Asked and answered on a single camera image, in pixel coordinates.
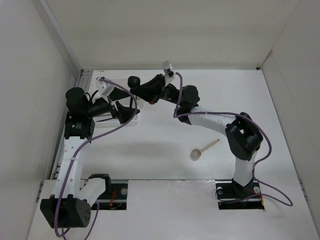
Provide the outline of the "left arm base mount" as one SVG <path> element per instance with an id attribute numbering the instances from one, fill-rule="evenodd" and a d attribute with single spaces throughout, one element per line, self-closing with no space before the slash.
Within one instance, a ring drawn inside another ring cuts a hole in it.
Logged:
<path id="1" fill-rule="evenodd" d="M 97 199 L 100 211 L 124 211 L 127 209 L 129 181 L 125 179 L 111 180 L 110 188 Z"/>

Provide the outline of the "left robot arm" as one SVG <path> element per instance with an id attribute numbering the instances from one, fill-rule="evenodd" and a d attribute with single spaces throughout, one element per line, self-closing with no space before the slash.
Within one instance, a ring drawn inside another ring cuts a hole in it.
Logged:
<path id="1" fill-rule="evenodd" d="M 66 94 L 67 115 L 64 126 L 63 156 L 58 177 L 49 198 L 40 203 L 40 210 L 52 229 L 85 228 L 91 219 L 91 208 L 98 198 L 111 195 L 111 179 L 107 173 L 96 173 L 81 187 L 84 165 L 84 147 L 96 137 L 95 117 L 110 113 L 119 120 L 121 127 L 127 125 L 136 114 L 137 107 L 120 104 L 120 100 L 132 97 L 129 90 L 114 83 L 99 82 L 100 97 L 93 97 L 81 87 L 73 87 Z"/>

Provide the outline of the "cream spoon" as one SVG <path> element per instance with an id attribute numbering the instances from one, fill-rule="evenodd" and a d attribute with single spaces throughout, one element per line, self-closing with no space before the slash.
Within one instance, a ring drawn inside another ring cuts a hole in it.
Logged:
<path id="1" fill-rule="evenodd" d="M 202 147 L 202 148 L 195 148 L 191 151 L 190 153 L 190 157 L 193 160 L 197 160 L 201 157 L 202 153 L 205 152 L 206 150 L 208 150 L 209 148 L 211 148 L 213 145 L 217 144 L 220 141 L 219 138 L 215 139 L 214 141 L 212 141 L 211 143 L 207 144 L 206 146 Z"/>

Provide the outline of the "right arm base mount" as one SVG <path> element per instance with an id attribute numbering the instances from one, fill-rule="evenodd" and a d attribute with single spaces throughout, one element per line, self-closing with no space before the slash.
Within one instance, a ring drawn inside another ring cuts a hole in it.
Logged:
<path id="1" fill-rule="evenodd" d="M 232 179 L 215 182 L 219 210 L 264 210 L 261 188 L 256 181 L 241 186 Z"/>

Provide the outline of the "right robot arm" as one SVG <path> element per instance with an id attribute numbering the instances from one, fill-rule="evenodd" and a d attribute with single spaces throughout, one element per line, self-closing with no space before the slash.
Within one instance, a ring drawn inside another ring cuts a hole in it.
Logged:
<path id="1" fill-rule="evenodd" d="M 130 76 L 127 84 L 133 95 L 151 105 L 159 100 L 175 104 L 173 116 L 180 122 L 204 127 L 226 136 L 230 151 L 235 156 L 232 193 L 243 197 L 250 191 L 252 168 L 263 136 L 248 114 L 209 112 L 199 106 L 199 92 L 194 85 L 176 88 L 162 74 L 144 84 L 141 84 L 140 78 Z"/>

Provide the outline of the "black spoon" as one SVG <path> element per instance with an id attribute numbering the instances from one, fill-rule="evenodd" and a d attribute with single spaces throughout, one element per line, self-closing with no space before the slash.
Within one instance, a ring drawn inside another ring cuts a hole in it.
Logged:
<path id="1" fill-rule="evenodd" d="M 131 90 L 136 90 L 141 85 L 141 79 L 137 76 L 129 76 L 127 79 L 127 85 Z"/>

